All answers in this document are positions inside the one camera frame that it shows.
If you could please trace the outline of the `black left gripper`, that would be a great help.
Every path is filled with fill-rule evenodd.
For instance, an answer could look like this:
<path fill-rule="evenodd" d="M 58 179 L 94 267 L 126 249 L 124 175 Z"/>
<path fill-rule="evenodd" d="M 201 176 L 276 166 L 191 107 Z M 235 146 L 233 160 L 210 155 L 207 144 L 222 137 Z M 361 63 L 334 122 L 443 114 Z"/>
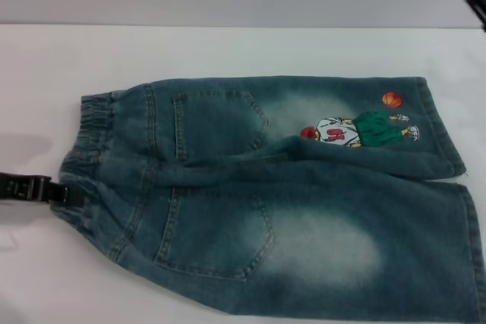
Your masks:
<path fill-rule="evenodd" d="M 20 200 L 61 207 L 82 207 L 83 194 L 42 175 L 0 173 L 0 201 Z"/>

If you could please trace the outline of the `blue denim shorts with print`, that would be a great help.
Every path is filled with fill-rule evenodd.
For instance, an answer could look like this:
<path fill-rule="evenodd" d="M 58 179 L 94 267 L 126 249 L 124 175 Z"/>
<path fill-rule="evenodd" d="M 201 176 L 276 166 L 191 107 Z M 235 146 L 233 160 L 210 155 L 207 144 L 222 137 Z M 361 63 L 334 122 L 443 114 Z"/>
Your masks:
<path fill-rule="evenodd" d="M 464 172 L 421 77 L 162 80 L 81 99 L 53 211 L 226 313 L 486 323 Z"/>

